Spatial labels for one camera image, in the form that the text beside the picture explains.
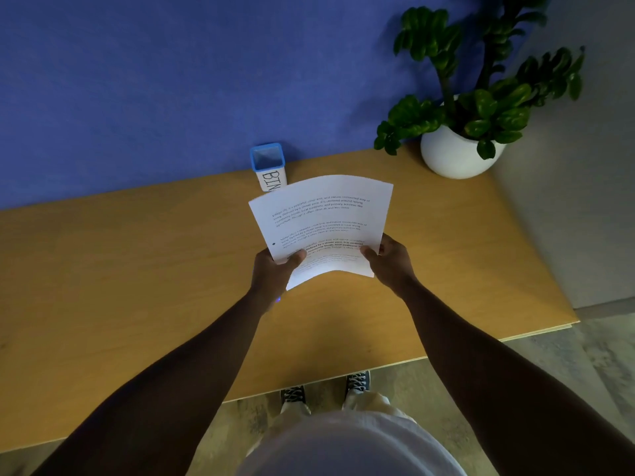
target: white pot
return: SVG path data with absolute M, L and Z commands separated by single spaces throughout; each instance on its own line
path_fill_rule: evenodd
M 506 145 L 494 142 L 496 156 L 483 160 L 476 151 L 477 141 L 468 140 L 442 125 L 421 137 L 421 156 L 433 172 L 451 179 L 467 179 L 482 174 L 498 160 Z

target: gray wall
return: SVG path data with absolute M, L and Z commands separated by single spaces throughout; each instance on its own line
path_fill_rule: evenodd
M 635 296 L 635 0 L 553 0 L 521 49 L 587 47 L 577 102 L 532 111 L 494 173 L 574 308 Z

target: paper sheet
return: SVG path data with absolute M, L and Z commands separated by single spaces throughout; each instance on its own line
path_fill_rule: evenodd
M 373 276 L 360 253 L 379 250 L 393 184 L 326 175 L 290 184 L 249 202 L 274 261 L 306 249 L 287 290 L 331 270 Z

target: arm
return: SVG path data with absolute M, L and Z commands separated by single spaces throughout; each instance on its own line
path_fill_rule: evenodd
M 117 389 L 34 476 L 185 475 L 225 399 L 261 316 L 282 295 L 300 251 L 281 265 L 256 255 L 251 288 L 197 336 Z
M 635 474 L 635 446 L 621 432 L 424 288 L 403 245 L 384 234 L 379 255 L 362 254 L 408 306 L 434 370 L 501 476 Z

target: pen holder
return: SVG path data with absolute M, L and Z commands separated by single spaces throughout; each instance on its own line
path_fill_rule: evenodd
M 286 185 L 284 155 L 280 143 L 252 147 L 249 156 L 251 168 L 258 176 L 262 191 L 271 192 Z

